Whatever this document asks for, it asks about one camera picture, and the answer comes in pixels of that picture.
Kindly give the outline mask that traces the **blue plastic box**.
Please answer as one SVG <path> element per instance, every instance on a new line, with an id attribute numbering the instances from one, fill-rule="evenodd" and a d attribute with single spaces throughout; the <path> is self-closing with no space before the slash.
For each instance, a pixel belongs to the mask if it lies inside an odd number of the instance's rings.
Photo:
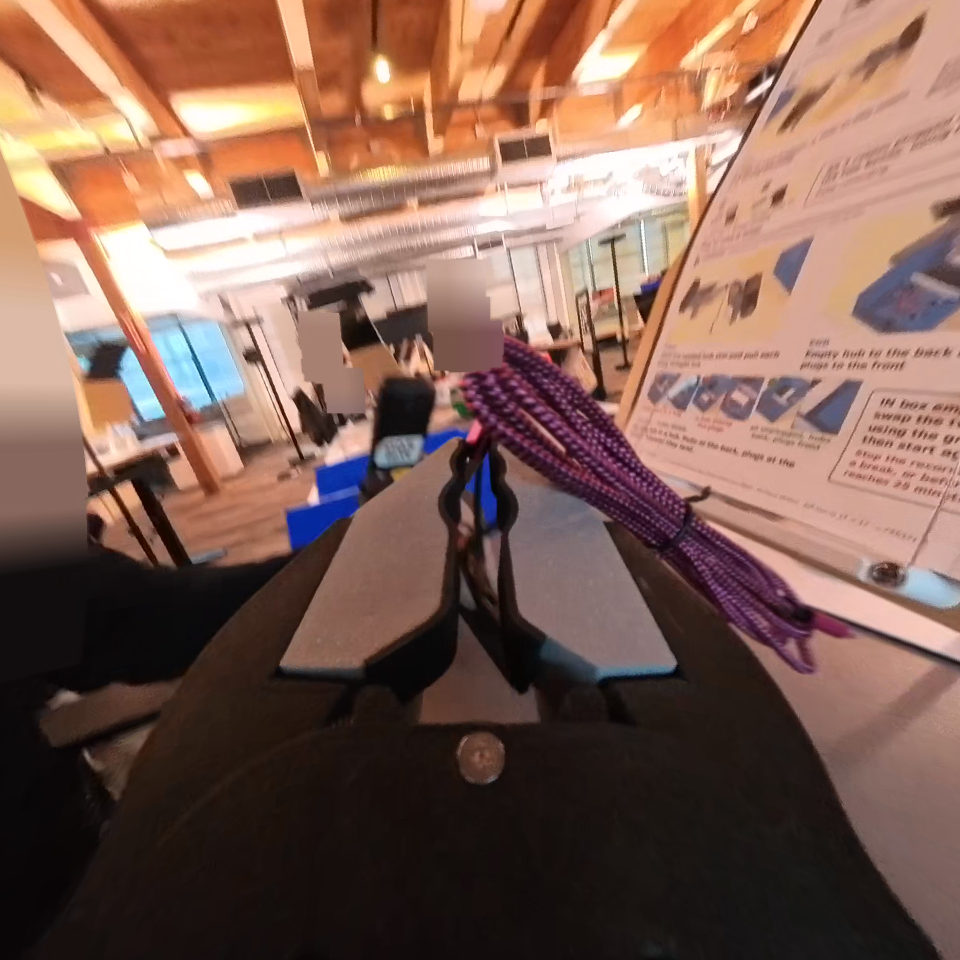
<path id="1" fill-rule="evenodd" d="M 462 429 L 445 429 L 426 436 L 424 454 L 432 454 L 445 443 L 467 437 Z M 366 477 L 370 456 L 356 454 L 314 468 L 314 486 L 305 504 L 286 511 L 286 526 L 293 550 L 309 545 L 330 526 L 352 517 L 359 509 L 361 483 Z M 497 503 L 491 487 L 489 470 L 484 468 L 481 480 L 481 506 L 485 521 L 497 518 Z"/>

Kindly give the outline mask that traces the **black frame table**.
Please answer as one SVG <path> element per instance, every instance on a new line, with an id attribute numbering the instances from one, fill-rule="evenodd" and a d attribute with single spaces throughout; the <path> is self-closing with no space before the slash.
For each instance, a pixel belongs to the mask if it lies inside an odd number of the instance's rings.
<path id="1" fill-rule="evenodd" d="M 174 435 L 160 435 L 120 453 L 103 455 L 96 452 L 88 437 L 82 438 L 82 444 L 86 462 L 87 500 L 103 495 L 112 500 L 126 522 L 127 531 L 132 534 L 147 560 L 154 567 L 159 567 L 161 562 L 157 553 L 119 494 L 119 488 L 129 484 L 141 512 L 173 565 L 179 569 L 193 567 L 195 561 L 187 551 L 151 482 L 154 469 L 165 464 L 168 455 L 177 445 Z"/>

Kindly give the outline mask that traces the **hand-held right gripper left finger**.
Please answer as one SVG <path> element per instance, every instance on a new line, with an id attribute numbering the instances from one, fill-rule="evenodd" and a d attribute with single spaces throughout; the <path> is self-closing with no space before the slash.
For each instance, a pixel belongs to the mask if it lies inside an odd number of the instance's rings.
<path id="1" fill-rule="evenodd" d="M 421 694 L 458 637 L 460 487 L 452 438 L 354 514 L 279 675 Z"/>

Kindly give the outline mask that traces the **person's left forearm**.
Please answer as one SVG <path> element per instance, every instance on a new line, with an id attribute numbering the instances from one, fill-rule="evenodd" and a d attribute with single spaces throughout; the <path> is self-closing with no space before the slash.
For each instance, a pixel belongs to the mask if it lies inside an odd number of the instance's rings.
<path id="1" fill-rule="evenodd" d="M 112 549 L 2 567 L 2 700 L 31 685 L 79 693 L 183 675 L 294 559 L 144 565 Z"/>

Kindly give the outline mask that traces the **white cabinet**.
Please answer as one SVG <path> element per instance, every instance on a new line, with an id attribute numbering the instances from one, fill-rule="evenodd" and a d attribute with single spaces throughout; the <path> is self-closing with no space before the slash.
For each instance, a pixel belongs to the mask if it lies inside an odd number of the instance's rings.
<path id="1" fill-rule="evenodd" d="M 245 466 L 228 426 L 222 422 L 203 424 L 198 427 L 198 438 L 219 479 L 233 479 L 243 473 Z M 175 489 L 198 489 L 199 481 L 179 443 L 171 448 L 166 466 Z"/>

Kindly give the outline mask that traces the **wooden support post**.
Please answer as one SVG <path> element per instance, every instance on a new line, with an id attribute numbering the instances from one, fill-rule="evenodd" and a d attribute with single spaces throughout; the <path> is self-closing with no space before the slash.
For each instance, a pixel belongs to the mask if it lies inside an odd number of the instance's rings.
<path id="1" fill-rule="evenodd" d="M 201 445 L 196 427 L 186 413 L 186 405 L 162 361 L 146 322 L 133 309 L 118 285 L 103 245 L 85 220 L 80 220 L 70 231 L 147 378 L 169 426 L 173 428 L 181 449 L 196 474 L 198 486 L 208 496 L 219 494 L 221 480 L 214 471 L 207 451 Z"/>

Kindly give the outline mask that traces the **black pole stand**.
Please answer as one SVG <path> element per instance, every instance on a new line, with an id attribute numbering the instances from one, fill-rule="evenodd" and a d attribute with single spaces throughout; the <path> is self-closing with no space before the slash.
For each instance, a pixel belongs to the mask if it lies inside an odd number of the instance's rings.
<path id="1" fill-rule="evenodd" d="M 628 373 L 631 369 L 631 358 L 629 355 L 630 328 L 623 302 L 618 261 L 618 244 L 624 241 L 626 236 L 627 235 L 623 230 L 619 230 L 606 235 L 599 242 L 601 247 L 607 248 L 609 255 L 610 270 L 613 280 L 614 301 L 617 311 L 619 347 L 621 354 L 621 362 L 617 365 L 616 369 L 622 373 Z"/>

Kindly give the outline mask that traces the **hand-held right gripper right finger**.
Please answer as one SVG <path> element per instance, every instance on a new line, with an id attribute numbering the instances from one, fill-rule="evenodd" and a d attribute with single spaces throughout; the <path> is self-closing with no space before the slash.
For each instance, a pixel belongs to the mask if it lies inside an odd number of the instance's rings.
<path id="1" fill-rule="evenodd" d="M 678 661 L 604 517 L 508 452 L 490 454 L 503 657 L 519 689 L 666 678 Z"/>

